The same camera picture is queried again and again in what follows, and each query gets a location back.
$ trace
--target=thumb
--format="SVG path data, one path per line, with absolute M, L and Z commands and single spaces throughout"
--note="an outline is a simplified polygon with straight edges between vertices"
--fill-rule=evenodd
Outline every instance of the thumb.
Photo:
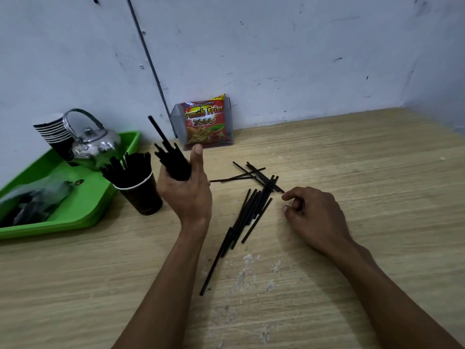
M 191 166 L 193 177 L 199 176 L 203 170 L 203 147 L 201 144 L 196 144 L 191 150 Z
M 300 218 L 300 215 L 298 215 L 296 210 L 291 206 L 284 206 L 283 213 L 287 221 L 291 224 L 291 226 Z

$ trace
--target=kettle handle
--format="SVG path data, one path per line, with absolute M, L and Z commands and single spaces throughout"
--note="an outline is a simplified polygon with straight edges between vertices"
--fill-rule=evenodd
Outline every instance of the kettle handle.
M 81 144 L 84 144 L 84 141 L 76 134 L 76 132 L 74 131 L 74 129 L 71 127 L 71 125 L 69 124 L 69 121 L 68 121 L 68 114 L 70 112 L 73 112 L 73 111 L 76 111 L 76 112 L 79 112 L 81 114 L 84 114 L 85 116 L 87 116 L 88 118 L 90 118 L 96 125 L 98 128 L 100 129 L 103 129 L 103 124 L 98 121 L 95 116 L 93 116 L 90 112 L 88 111 L 85 111 L 85 110 L 82 110 L 82 109 L 71 109 L 71 110 L 68 110 L 66 113 L 63 114 L 63 126 L 65 127 L 65 129 L 69 132 L 69 134 L 74 138 L 74 140 L 78 141 L 79 143 Z

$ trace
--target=forearm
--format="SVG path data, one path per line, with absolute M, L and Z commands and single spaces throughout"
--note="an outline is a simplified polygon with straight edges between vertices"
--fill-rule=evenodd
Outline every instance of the forearm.
M 376 265 L 366 249 L 332 257 L 350 282 L 383 348 L 463 349 Z
M 186 230 L 189 228 L 194 227 L 181 231 L 147 295 L 113 348 L 182 347 L 203 244 L 203 238 L 189 237 L 194 234 Z

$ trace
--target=silver kettle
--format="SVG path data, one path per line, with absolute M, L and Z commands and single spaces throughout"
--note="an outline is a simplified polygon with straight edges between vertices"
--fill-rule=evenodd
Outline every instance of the silver kettle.
M 84 135 L 79 136 L 71 127 L 68 121 L 68 115 L 71 112 L 79 112 L 90 118 L 98 127 L 97 130 L 91 127 L 84 129 Z M 71 109 L 63 115 L 63 126 L 74 138 L 71 146 L 73 162 L 83 165 L 91 170 L 98 170 L 105 164 L 110 163 L 111 157 L 121 159 L 124 154 L 121 146 L 121 137 L 113 130 L 104 128 L 103 124 L 98 121 L 92 114 L 82 109 Z

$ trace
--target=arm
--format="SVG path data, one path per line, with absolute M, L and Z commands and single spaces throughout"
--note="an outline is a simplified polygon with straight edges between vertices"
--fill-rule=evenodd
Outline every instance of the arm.
M 378 267 L 370 252 L 351 237 L 333 195 L 312 187 L 283 194 L 294 199 L 283 211 L 292 229 L 327 256 L 347 278 L 383 348 L 463 349 Z
M 181 232 L 114 349 L 182 347 L 199 255 L 212 215 L 201 145 L 193 148 L 191 165 L 187 182 L 173 180 L 161 167 L 157 189 L 178 215 Z

